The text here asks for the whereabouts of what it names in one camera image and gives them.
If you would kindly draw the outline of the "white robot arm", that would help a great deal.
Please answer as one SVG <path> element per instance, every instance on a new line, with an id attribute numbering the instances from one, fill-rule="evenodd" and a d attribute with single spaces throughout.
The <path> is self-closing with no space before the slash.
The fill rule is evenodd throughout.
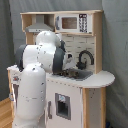
<path id="1" fill-rule="evenodd" d="M 46 74 L 63 71 L 72 55 L 67 54 L 64 43 L 52 31 L 42 31 L 35 45 L 21 45 L 16 52 L 16 65 L 20 77 L 15 117 L 12 128 L 38 128 L 44 114 Z"/>

